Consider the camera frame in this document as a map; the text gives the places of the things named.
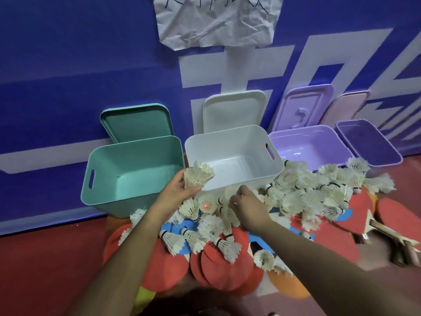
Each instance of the person's right hand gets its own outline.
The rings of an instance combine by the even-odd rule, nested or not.
[[[245,185],[231,196],[228,207],[233,209],[241,225],[256,235],[271,222],[267,207]]]

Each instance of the plastic bin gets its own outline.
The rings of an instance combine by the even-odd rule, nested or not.
[[[269,138],[281,157],[306,161],[311,171],[328,163],[342,166],[353,156],[335,131],[326,125],[272,132]]]
[[[101,121],[116,144],[89,156],[81,200],[119,218],[149,208],[168,181],[184,168],[180,139],[160,104],[106,110]]]
[[[397,149],[367,120],[339,121],[335,130],[354,155],[365,159],[374,169],[403,161]]]
[[[207,192],[234,190],[241,184],[263,188],[284,169],[266,131],[257,125],[193,135],[184,146],[189,164],[198,161],[214,169],[215,177],[203,188]]]

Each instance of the crumpled paper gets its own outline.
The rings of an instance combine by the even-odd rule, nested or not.
[[[154,0],[160,42],[173,50],[272,43],[283,0]]]

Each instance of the lid handle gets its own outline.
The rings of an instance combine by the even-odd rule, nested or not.
[[[290,128],[303,127],[303,126],[305,125],[305,122],[307,121],[307,115],[308,115],[308,113],[309,113],[309,112],[308,112],[308,110],[307,110],[307,109],[305,109],[305,108],[303,108],[303,107],[300,107],[300,108],[297,110],[296,114],[302,114],[301,121],[300,121],[299,123],[297,123],[297,124],[295,124],[295,125],[291,126]]]

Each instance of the green lid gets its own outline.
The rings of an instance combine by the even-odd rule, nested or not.
[[[101,123],[114,143],[174,135],[170,112],[158,103],[107,109]]]

